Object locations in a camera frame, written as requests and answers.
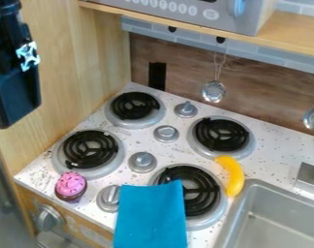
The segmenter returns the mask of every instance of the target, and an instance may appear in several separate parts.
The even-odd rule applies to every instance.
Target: faucet
[[[295,187],[314,194],[314,166],[306,163],[300,165]]]

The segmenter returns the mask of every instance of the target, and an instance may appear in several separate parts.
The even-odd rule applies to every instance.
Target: wooden shelf
[[[146,20],[154,23],[183,28],[199,33],[221,36],[233,40],[257,44],[265,47],[274,47],[283,50],[303,53],[314,56],[314,17],[276,12],[261,29],[256,37],[250,37],[194,25],[186,22],[171,20],[154,15],[146,15],[107,5],[78,1],[81,7],[96,11],[113,13]]]

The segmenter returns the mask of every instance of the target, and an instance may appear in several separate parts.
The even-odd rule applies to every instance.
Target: wood grain backsplash
[[[137,34],[130,41],[132,81],[147,85],[149,63],[167,63],[166,91],[204,102],[202,85],[214,77],[212,51]],[[207,104],[314,136],[301,120],[314,107],[314,75],[228,55],[220,79],[226,97]]]

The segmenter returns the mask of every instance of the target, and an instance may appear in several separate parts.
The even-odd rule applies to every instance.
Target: wooden panel
[[[133,81],[147,84],[148,63],[167,63],[168,92],[203,102],[201,87],[214,77],[213,52],[131,34]],[[314,75],[227,56],[221,109],[314,135],[302,124],[314,107]]]
[[[21,3],[42,58],[43,103],[0,130],[0,157],[10,177],[130,80],[128,33],[119,16],[82,9],[74,0]]]
[[[18,190],[21,195],[25,197],[24,206],[27,211],[30,213],[33,213],[34,215],[37,215],[39,213],[39,205],[41,204],[47,204],[52,206],[54,209],[56,209],[65,219],[65,225],[63,226],[63,229],[65,232],[75,236],[76,238],[80,239],[81,241],[85,242],[88,245],[91,245],[91,247],[101,247],[101,245],[95,243],[93,240],[86,238],[86,236],[81,231],[81,226],[84,226],[87,229],[90,229],[91,231],[97,233],[98,235],[101,235],[103,238],[111,241],[112,240],[112,233],[108,232],[101,227],[79,217],[77,214],[65,209],[64,207],[49,201],[45,198],[42,198],[41,196],[21,187],[17,186]]]
[[[179,27],[199,33],[221,36],[233,40],[244,41],[265,47],[275,47],[314,56],[314,17],[276,12],[268,20],[256,37],[240,35],[223,30],[193,25],[186,22],[145,15],[107,5],[80,1],[79,4],[88,9],[106,13],[125,15],[154,23]]]

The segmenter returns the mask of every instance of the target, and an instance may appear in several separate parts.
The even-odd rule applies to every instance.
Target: black object
[[[103,166],[118,152],[116,140],[101,131],[77,132],[64,141],[68,169],[91,169]]]
[[[167,64],[149,63],[149,82],[148,86],[154,89],[165,91]]]
[[[158,184],[183,180],[196,185],[183,186],[186,216],[200,216],[207,213],[220,198],[220,187],[205,171],[189,166],[166,168],[158,178]]]
[[[226,38],[217,36],[216,41],[218,44],[223,44],[226,42]]]
[[[28,59],[37,53],[31,47],[28,26],[16,17],[20,8],[18,0],[0,0],[1,129],[10,127],[41,104],[38,66]],[[18,58],[19,51],[27,57]]]
[[[236,151],[249,140],[249,132],[231,120],[204,118],[194,128],[197,140],[211,151]]]
[[[176,31],[176,27],[169,26],[169,31],[171,33],[174,33]]]
[[[111,103],[112,111],[121,120],[142,119],[159,108],[160,105],[153,96],[142,92],[124,93]]]

